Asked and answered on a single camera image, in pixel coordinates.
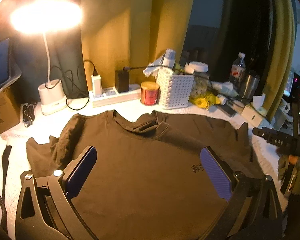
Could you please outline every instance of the brown t-shirt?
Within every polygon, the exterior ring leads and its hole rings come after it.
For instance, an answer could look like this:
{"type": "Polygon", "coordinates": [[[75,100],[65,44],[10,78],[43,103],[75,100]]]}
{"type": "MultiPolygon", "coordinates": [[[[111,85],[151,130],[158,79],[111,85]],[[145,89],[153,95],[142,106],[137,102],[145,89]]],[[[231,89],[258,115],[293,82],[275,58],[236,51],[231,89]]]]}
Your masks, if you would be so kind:
{"type": "Polygon", "coordinates": [[[233,170],[263,176],[249,161],[247,128],[155,111],[135,123],[116,111],[75,114],[60,138],[44,145],[29,139],[27,156],[42,177],[65,168],[87,145],[97,149],[97,163],[72,203],[100,240],[198,239],[226,206],[202,168],[203,147],[211,146],[233,170]]]}

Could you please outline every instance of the white mug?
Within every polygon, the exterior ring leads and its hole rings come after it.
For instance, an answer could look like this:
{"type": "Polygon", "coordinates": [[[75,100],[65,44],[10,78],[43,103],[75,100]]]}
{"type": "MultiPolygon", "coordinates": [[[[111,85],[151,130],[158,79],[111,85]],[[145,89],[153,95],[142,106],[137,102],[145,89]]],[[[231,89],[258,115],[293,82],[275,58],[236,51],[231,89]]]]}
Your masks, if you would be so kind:
{"type": "Polygon", "coordinates": [[[283,98],[281,99],[279,108],[285,112],[285,113],[289,113],[290,111],[290,103],[287,103],[283,98]]]}

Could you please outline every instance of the glove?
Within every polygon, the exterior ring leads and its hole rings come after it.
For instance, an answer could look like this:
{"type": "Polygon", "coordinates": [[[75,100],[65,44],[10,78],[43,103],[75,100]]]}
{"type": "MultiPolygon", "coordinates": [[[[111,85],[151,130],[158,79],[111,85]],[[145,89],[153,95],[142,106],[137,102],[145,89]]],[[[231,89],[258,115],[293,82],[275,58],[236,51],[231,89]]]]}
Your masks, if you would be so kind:
{"type": "Polygon", "coordinates": [[[298,172],[296,182],[292,190],[292,194],[299,195],[300,194],[300,157],[296,157],[293,155],[280,156],[278,161],[278,180],[284,179],[289,163],[294,164],[298,172]]]}

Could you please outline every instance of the perforated basket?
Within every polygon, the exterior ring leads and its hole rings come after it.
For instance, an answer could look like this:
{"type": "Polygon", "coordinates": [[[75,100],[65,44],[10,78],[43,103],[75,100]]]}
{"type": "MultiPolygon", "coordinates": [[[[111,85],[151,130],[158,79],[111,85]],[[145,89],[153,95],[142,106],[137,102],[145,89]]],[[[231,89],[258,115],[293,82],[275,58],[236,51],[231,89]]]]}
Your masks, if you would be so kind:
{"type": "Polygon", "coordinates": [[[160,87],[159,105],[164,109],[186,107],[194,76],[171,75],[171,72],[169,68],[159,69],[156,80],[160,87]]]}

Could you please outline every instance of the lamp base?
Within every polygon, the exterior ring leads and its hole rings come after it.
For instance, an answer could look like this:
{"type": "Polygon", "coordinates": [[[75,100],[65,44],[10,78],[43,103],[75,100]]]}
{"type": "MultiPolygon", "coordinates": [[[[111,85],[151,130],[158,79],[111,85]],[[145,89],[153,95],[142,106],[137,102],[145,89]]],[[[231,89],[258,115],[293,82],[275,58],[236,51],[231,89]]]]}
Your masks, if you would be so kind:
{"type": "Polygon", "coordinates": [[[55,79],[38,87],[41,111],[44,115],[53,114],[66,108],[67,97],[63,92],[61,80],[55,79]]]}

